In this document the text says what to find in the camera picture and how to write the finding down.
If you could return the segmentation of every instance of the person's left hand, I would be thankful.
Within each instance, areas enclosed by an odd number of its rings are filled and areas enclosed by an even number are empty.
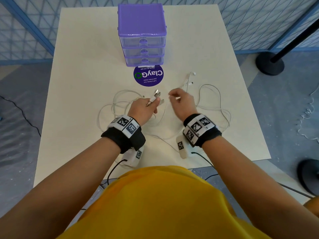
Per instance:
[[[133,101],[127,115],[137,120],[140,126],[143,126],[151,117],[153,113],[157,113],[157,107],[160,104],[160,98],[157,97],[148,107],[146,107],[149,98],[139,98]]]

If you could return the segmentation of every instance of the person's right arm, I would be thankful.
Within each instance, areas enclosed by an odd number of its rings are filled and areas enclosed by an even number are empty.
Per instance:
[[[177,88],[169,95],[182,122],[197,113],[190,94]],[[226,139],[216,137],[202,148],[256,228],[273,239],[319,238],[319,219]]]

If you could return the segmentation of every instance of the table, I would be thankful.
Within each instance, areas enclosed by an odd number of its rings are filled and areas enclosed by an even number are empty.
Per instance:
[[[117,7],[62,9],[34,186],[99,139],[97,114],[103,105],[112,102],[117,91],[132,89],[150,97],[155,88],[159,89],[165,99],[159,114],[165,107],[166,111],[152,132],[166,138],[176,133],[181,122],[173,114],[167,94],[183,85],[192,71],[196,76],[190,77],[194,84],[188,92],[195,100],[200,85],[213,84],[221,92],[222,107],[231,112],[231,125],[223,136],[251,160],[270,158],[218,6],[164,6],[164,11],[164,78],[156,87],[144,87],[134,80],[134,68],[125,65],[117,34]],[[121,99],[136,97],[128,93],[124,96],[127,97]],[[217,92],[205,89],[201,105],[218,107]],[[102,128],[114,118],[109,108],[102,110]],[[199,112],[218,125],[225,125],[219,111]],[[167,142],[177,148],[175,137]],[[163,141],[146,136],[139,166],[155,165],[191,169],[206,167],[208,163],[200,157],[181,159]],[[111,178],[127,170],[118,166]]]

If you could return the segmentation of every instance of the hand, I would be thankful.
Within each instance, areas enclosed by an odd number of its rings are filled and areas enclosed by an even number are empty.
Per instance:
[[[173,89],[169,92],[173,110],[176,116],[184,122],[187,117],[194,113],[198,113],[194,101],[194,97],[182,90],[181,88]]]
[[[133,101],[127,115],[137,120],[140,126],[143,126],[153,115],[157,113],[157,107],[160,104],[160,98],[157,97],[148,107],[146,107],[149,98],[139,98]]]

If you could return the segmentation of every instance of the floor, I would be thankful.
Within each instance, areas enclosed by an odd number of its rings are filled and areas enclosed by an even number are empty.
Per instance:
[[[319,144],[297,134],[297,120],[309,107],[309,94],[317,87],[319,52],[294,52],[284,57],[285,71],[269,77],[258,72],[256,55],[237,55],[271,160],[256,162],[276,181],[303,191],[294,180],[297,163],[304,157],[318,158]],[[32,124],[40,129],[45,111],[51,64],[0,67],[0,95],[20,106]],[[23,119],[21,111],[0,99],[0,216],[12,208],[33,186],[40,136]],[[318,134],[319,114],[304,123],[310,136]],[[206,179],[215,174],[212,167],[193,169]],[[208,179],[220,189],[240,218],[249,221],[219,176]],[[89,206],[101,194],[99,188],[88,201]],[[298,201],[307,198],[289,191]]]

